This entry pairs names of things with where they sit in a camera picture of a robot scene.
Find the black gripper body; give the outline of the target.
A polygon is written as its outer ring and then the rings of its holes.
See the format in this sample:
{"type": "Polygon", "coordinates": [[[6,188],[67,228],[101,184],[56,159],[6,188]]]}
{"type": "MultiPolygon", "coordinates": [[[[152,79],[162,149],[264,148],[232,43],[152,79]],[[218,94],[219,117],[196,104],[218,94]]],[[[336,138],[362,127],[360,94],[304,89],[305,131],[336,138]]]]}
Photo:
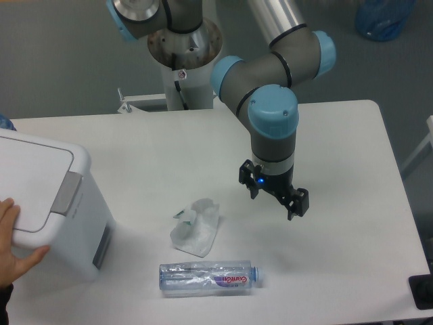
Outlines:
{"type": "Polygon", "coordinates": [[[251,184],[249,185],[250,197],[255,199],[260,190],[276,197],[279,202],[291,200],[293,186],[293,169],[291,166],[285,173],[268,175],[262,172],[260,165],[254,165],[250,160],[251,184]]]}

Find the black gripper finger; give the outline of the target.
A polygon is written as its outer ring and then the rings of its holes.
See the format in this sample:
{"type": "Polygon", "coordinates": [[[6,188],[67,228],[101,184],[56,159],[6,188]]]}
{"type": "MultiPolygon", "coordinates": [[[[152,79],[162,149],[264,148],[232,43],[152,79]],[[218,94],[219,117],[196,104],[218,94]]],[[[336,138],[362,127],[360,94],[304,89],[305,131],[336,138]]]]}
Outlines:
{"type": "Polygon", "coordinates": [[[305,188],[290,188],[289,201],[286,204],[288,210],[288,220],[294,216],[303,217],[309,209],[309,191],[305,188]]]}
{"type": "Polygon", "coordinates": [[[255,199],[260,187],[254,178],[254,164],[251,160],[246,160],[239,169],[239,182],[250,191],[251,199],[255,199]]]}

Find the dark sleeve forearm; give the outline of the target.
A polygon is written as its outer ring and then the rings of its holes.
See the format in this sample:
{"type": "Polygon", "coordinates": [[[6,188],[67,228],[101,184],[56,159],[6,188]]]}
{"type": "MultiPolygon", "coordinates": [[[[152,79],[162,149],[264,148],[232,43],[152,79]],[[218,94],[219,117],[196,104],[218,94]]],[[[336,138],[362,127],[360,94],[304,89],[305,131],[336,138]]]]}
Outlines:
{"type": "Polygon", "coordinates": [[[10,284],[4,288],[1,288],[0,292],[0,325],[8,325],[9,324],[9,315],[7,312],[7,304],[11,298],[12,292],[14,290],[14,285],[10,284]]]}

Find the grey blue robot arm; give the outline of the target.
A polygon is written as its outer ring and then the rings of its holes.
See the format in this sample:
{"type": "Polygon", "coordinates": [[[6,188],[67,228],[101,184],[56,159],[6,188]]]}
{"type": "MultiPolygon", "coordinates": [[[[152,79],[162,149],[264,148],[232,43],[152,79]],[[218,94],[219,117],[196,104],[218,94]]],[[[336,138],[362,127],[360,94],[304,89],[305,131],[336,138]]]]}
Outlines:
{"type": "Polygon", "coordinates": [[[293,1],[250,1],[269,52],[247,62],[222,56],[223,36],[204,17],[201,1],[108,1],[108,11],[128,41],[146,39],[162,73],[169,110],[212,108],[219,98],[248,130],[252,157],[239,181],[251,197],[265,191],[303,216],[309,193],[292,184],[298,100],[292,87],[334,67],[336,47],[312,31],[293,1]]]}

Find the person's bare hand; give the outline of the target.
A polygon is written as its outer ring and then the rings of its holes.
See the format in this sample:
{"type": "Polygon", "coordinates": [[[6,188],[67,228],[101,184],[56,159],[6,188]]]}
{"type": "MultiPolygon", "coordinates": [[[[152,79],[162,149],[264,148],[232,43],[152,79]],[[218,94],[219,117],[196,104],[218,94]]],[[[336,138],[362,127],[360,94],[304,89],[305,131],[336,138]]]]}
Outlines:
{"type": "Polygon", "coordinates": [[[29,256],[18,258],[12,253],[12,233],[20,207],[12,198],[1,201],[1,290],[39,264],[50,246],[36,248],[29,256]]]}

